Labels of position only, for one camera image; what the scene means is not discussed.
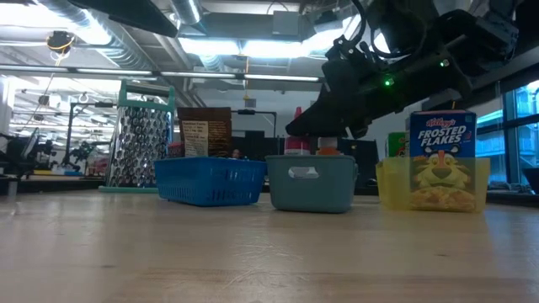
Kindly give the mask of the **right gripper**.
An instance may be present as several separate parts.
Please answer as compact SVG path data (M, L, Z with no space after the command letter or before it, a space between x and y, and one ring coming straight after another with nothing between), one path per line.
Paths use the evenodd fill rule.
M412 54L389 63L373 50L360 50L340 36L323 64L326 84L315 103L286 126L287 134L359 139L382 114L432 94L450 88L469 96L471 81L446 44L445 31L432 24Z

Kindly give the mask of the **orange-yellow squeeze bottle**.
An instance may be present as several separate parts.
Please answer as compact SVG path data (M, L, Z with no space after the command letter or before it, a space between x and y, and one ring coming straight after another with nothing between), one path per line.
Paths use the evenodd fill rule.
M319 137L317 154L320 156L337 156L340 154L338 149L337 137Z

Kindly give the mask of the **red squeeze bottle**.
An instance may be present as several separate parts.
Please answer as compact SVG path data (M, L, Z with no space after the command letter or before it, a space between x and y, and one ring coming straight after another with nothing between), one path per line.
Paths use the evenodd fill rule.
M310 155L310 139L305 136L288 136L284 145L285 155Z

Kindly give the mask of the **green Apple Jacks cereal box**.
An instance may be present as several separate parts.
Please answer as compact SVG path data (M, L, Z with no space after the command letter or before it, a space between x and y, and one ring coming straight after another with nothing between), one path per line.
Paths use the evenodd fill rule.
M409 150L408 143L408 132L389 133L385 145L386 157L407 157Z

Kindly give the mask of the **blue Frosted Flakes cereal box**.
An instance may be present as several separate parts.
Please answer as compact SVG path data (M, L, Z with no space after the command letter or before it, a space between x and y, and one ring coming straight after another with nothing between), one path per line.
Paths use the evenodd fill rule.
M413 112L409 118L411 207L476 210L477 115L466 110Z

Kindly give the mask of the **brown foil packet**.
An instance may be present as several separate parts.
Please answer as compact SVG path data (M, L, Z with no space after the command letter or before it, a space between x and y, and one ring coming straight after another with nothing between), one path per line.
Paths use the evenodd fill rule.
M186 157L229 157L232 150L232 110L178 108L180 140Z

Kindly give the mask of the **black partition panels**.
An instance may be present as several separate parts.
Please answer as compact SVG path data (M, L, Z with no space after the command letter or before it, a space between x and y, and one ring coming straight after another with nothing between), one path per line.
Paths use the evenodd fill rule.
M265 137L262 131L248 131L244 136L232 137L232 151L238 149L240 158L263 161L269 155L282 155L284 153L284 137ZM356 181L356 188L374 188L376 186L376 164L379 162L378 150L375 141L358 141L349 139L338 139L339 151L352 156L358 167L359 175Z

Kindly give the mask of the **yellow plastic bin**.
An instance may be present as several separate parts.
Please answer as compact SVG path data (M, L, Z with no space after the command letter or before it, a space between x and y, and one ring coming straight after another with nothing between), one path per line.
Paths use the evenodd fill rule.
M382 205L389 210L480 213L486 205L490 161L456 158L415 161L386 158L376 165Z

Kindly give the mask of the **long ceiling light strip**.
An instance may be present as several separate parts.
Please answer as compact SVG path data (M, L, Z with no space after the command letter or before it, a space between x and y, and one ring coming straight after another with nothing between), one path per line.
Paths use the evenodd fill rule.
M281 82L324 82L322 77L309 76L288 76L252 73L231 73L231 72L160 72L148 70L124 70L124 69L104 69L74 66L28 66L0 64L2 72L49 72L66 74L85 74L99 76L126 76L126 77L187 77L202 79L236 79L236 80L260 80L260 81L281 81Z

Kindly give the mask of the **blue slotted plastic basket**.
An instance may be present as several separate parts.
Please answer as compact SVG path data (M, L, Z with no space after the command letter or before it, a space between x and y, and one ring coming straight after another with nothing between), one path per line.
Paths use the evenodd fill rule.
M239 206L259 200L265 162L180 157L154 162L159 197L200 207Z

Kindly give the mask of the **large glass window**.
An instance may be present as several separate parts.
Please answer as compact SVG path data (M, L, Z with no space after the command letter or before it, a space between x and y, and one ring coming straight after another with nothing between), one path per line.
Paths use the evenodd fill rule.
M539 173L539 80L478 106L476 156L490 161L489 185L527 187Z

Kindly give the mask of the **teal-rimmed metal box grater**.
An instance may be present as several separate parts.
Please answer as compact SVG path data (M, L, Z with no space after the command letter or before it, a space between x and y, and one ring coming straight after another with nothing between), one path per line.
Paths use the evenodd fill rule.
M155 194L155 161L173 141L174 88L123 80L109 148L105 193Z

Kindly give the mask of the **black background chair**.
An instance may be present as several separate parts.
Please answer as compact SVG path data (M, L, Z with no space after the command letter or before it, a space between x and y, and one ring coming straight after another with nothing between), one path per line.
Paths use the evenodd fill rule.
M28 177L40 164L43 155L53 157L52 140L40 143L40 129L34 128L29 136L11 136L0 133L0 168L17 179Z

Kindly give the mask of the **black background rig frame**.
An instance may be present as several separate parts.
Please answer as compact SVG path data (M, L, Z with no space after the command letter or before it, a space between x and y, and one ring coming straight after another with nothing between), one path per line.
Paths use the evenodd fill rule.
M263 131L265 137L276 138L277 116L275 111L237 109L232 111L232 133Z
M88 107L94 107L97 109L113 109L115 107L115 104L111 102L105 102L105 101L97 101L97 102L88 102L88 103L82 103L82 102L75 102L70 103L70 111L68 115L68 126L67 126L67 139L66 139L66 150L69 151L71 148L72 143L72 132L73 132L73 121L75 118L77 118L79 115L85 115L84 110Z

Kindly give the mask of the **silver ventilation duct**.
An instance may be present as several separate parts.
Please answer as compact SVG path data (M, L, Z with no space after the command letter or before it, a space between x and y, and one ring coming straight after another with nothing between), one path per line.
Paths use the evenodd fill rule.
M109 20L104 13L79 8L67 0L35 2L67 20L78 38L119 68L152 70L155 67L124 27Z

